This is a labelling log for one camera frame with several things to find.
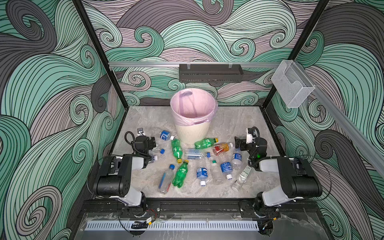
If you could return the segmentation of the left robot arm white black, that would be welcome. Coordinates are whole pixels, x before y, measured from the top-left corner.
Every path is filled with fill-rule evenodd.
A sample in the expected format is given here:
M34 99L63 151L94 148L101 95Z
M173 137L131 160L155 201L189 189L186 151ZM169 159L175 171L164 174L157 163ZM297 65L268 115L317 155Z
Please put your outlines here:
M103 158L93 185L93 194L116 199L128 207L144 207L145 194L131 186L132 171L145 169L152 159L149 151L156 147L154 137L137 136L129 143L133 153Z

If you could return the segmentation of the clear crushed bottle green label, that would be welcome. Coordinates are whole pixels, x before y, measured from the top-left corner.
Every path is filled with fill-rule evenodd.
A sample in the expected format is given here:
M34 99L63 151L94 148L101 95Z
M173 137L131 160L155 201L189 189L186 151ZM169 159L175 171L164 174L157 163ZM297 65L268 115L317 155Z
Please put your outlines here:
M238 175L238 178L232 185L232 189L236 192L239 192L242 186L247 182L248 176L251 173L253 168L250 166L247 166L244 168L244 170L241 172L240 175Z

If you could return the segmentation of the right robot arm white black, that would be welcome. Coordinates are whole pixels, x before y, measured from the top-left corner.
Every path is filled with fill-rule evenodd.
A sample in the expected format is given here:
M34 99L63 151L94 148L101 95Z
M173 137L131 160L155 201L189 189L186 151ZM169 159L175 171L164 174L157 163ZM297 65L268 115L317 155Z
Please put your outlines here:
M276 207L293 200L320 197L323 188L306 159L267 156L268 143L259 137L235 137L235 147L249 153L248 168L257 172L278 173L280 183L271 190L260 192L260 207Z

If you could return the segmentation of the clear bottle green cap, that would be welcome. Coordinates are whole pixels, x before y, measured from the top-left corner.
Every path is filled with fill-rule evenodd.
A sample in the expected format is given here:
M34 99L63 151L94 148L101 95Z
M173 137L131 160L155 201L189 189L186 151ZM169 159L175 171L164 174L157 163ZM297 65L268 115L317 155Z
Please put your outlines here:
M224 181L223 174L221 172L220 165L217 163L216 160L212 160L212 163L211 163L211 174L212 174L214 182L217 185L220 185L220 184L223 183L223 181Z

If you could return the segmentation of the clear bottle blue red insert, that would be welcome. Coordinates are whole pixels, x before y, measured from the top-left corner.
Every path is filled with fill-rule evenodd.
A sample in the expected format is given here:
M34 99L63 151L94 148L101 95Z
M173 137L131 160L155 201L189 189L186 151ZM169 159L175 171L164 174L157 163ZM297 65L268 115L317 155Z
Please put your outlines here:
M175 174L175 165L171 164L169 168L163 173L160 180L158 191L162 194L166 194L169 191L172 180Z

